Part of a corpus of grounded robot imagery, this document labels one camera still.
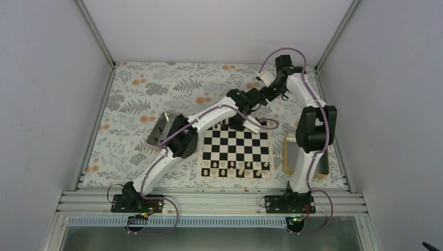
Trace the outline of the silver metal tray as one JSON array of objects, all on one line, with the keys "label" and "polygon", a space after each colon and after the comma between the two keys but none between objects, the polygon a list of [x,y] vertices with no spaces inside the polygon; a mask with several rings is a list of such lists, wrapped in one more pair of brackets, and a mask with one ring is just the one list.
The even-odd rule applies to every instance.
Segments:
[{"label": "silver metal tray", "polygon": [[149,146],[160,147],[162,141],[168,137],[169,130],[176,117],[177,115],[172,112],[165,111],[161,113],[156,124],[148,135],[146,143]]}]

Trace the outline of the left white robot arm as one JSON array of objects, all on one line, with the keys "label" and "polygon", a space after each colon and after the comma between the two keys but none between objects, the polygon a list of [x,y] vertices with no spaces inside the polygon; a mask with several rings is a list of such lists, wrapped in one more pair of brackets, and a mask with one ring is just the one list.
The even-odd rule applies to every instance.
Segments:
[{"label": "left white robot arm", "polygon": [[197,114],[177,115],[162,133],[163,137],[157,140],[159,155],[140,176],[123,185],[124,204],[137,212],[145,206],[145,201],[163,199],[151,196],[154,185],[176,163],[194,154],[199,136],[222,120],[226,119],[229,127],[236,131],[245,129],[246,121],[257,129],[262,128],[249,115],[256,105],[266,106],[272,100],[265,91],[266,88],[253,88],[248,92],[232,89],[219,102]]}]

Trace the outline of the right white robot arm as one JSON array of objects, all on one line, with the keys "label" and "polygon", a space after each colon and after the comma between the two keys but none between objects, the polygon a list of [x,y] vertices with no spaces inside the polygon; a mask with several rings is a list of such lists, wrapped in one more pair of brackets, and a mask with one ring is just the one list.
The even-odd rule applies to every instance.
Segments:
[{"label": "right white robot arm", "polygon": [[310,197],[313,193],[310,182],[320,158],[333,143],[337,109],[320,98],[307,80],[305,67],[293,66],[290,55],[278,56],[275,68],[276,75],[263,69],[257,73],[265,84],[261,90],[263,96],[272,101],[289,92],[302,107],[295,133],[298,158],[283,195],[284,209],[295,213],[303,206],[301,196]]}]

